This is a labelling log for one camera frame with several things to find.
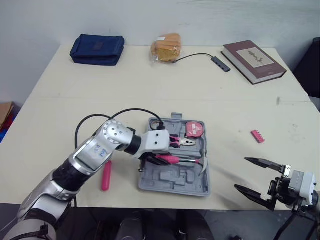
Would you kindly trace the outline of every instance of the navy blue pouch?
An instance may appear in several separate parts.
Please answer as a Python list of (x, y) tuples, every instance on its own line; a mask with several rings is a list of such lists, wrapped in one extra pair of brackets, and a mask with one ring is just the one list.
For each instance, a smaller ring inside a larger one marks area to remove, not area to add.
[(122, 36), (81, 34), (74, 42), (70, 56), (77, 64), (115, 66), (124, 50), (124, 44)]

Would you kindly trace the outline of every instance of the packaged bread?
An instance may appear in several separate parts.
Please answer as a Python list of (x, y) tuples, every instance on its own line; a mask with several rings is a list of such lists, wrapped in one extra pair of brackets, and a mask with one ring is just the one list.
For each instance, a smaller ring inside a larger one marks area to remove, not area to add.
[(155, 61), (172, 62), (181, 52), (181, 37), (177, 33), (162, 35), (151, 45), (152, 59)]

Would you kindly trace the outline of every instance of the cardboard box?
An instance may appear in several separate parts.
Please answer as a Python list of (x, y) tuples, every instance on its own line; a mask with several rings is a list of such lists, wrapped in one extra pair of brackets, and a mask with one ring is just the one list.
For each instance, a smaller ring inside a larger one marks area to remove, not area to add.
[(8, 116), (12, 112), (14, 105), (12, 102), (6, 102), (0, 104), (0, 130), (2, 129), (3, 125), (5, 124)]

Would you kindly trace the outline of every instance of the white table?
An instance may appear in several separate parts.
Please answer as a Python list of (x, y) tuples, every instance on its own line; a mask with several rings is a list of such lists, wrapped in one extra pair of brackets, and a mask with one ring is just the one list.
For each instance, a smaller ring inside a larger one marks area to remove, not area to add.
[[(43, 177), (67, 159), (83, 117), (112, 115), (133, 107), (161, 117), (180, 112), (185, 119), (205, 122), (211, 195), (202, 198), (139, 190), (139, 162), (116, 152), (110, 190), (100, 191), (101, 172), (97, 173), (78, 194), (79, 206), (264, 209), (233, 185), (247, 186), (266, 198), (270, 181), (279, 174), (244, 157), (289, 164), (295, 170), (314, 172), (319, 179), (320, 115), (290, 71), (281, 79), (253, 86), (221, 55), (222, 47), (184, 47), (183, 52), (217, 56), (231, 68), (228, 73), (206, 56), (152, 65), (149, 47), (144, 46), (126, 46), (115, 67), (74, 64), (69, 57), (71, 47), (63, 45), (57, 51), (0, 144), (1, 203), (20, 204)], [(286, 67), (275, 49), (265, 51)], [(149, 117), (128, 112), (118, 119), (144, 133)], [(85, 123), (79, 141), (103, 121), (97, 118)], [(253, 139), (250, 131), (254, 129), (262, 133), (264, 143)], [(286, 207), (278, 204), (276, 209)]]

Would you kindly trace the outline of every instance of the floor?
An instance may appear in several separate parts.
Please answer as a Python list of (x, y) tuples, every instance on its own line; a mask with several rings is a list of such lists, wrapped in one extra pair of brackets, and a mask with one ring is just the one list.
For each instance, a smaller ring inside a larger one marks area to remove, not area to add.
[[(19, 209), (17, 204), (0, 204), (0, 229), (9, 223)], [(172, 225), (175, 221), (175, 209), (139, 209), (159, 225)], [(72, 208), (67, 219), (57, 231), (58, 240), (93, 240), (99, 221), (106, 221), (112, 227), (119, 226), (122, 219), (136, 211), (132, 208)], [(206, 219), (216, 240), (229, 240), (236, 235), (243, 240), (272, 240), (278, 229), (291, 215), (290, 211), (199, 211)], [(71, 237), (73, 224), (75, 231)], [(313, 223), (305, 218), (296, 218), (282, 234), (280, 240), (304, 240)], [(8, 229), (0, 233), (3, 239)], [(312, 240), (317, 239), (314, 233)]]

